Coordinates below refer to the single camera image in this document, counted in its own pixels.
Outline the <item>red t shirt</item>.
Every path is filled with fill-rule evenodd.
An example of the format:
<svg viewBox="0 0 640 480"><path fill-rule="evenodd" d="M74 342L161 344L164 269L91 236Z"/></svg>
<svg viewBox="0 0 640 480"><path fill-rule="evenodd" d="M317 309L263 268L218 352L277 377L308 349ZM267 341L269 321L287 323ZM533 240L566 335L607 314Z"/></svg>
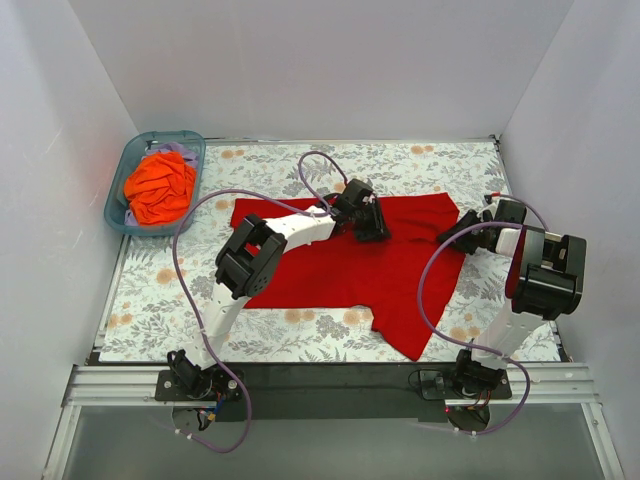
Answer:
<svg viewBox="0 0 640 480"><path fill-rule="evenodd" d="M412 361L422 355L430 329L419 315L416 295L437 324L449 303L465 257L444 251L427 275L424 266L439 246L437 236L458 220L459 210L446 193L383 197L380 200L391 238L358 242L351 231L284 254L266 290L251 308L346 308L365 306L373 330Z"/></svg>

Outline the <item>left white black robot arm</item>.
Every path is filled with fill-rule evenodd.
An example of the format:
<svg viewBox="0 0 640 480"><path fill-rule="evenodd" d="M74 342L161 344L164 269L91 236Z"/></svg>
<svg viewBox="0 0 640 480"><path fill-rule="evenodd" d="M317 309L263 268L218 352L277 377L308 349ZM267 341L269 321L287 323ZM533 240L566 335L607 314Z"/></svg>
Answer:
<svg viewBox="0 0 640 480"><path fill-rule="evenodd" d="M212 302L200 312L187 288L198 324L193 340L167 354L174 384L193 400L230 398L240 378L216 355L240 311L271 283L283 255L293 249L326 241L350 228L360 242L391 237L380 200L360 180L350 180L343 192L317 199L301 209L266 196L263 200L289 212L263 219L245 216L216 256Z"/></svg>

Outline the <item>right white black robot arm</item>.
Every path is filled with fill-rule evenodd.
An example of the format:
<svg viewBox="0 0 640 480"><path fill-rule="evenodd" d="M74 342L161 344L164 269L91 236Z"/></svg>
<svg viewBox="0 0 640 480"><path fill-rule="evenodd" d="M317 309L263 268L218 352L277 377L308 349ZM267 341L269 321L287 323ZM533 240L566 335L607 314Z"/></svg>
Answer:
<svg viewBox="0 0 640 480"><path fill-rule="evenodd" d="M510 195L493 193L485 207L468 211L437 241L462 253L477 249L511 259L505 303L475 348L459 351L451 385L461 395L489 394L506 383L506 359L539 327L578 307L583 293L587 242L525 224L534 209Z"/></svg>

